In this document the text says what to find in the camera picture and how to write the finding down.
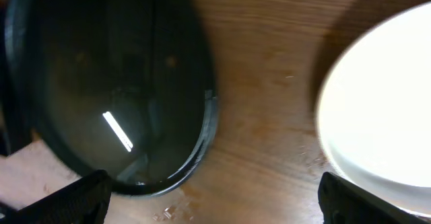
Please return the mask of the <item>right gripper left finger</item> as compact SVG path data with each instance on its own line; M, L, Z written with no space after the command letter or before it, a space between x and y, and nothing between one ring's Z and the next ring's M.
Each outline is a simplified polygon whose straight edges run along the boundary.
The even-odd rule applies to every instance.
M23 209L1 203L1 224L103 224L111 194L111 177L97 170Z

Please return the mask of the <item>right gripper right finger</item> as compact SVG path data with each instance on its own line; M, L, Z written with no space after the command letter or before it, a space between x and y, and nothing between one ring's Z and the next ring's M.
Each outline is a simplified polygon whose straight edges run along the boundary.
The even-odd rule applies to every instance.
M427 224L331 172L321 177L318 200L324 224Z

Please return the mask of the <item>white plate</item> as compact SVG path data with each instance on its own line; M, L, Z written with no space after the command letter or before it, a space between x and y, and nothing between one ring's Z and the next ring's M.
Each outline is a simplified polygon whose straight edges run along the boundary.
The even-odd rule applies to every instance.
M430 4L369 29L337 58L320 90L321 149L346 180L430 216Z

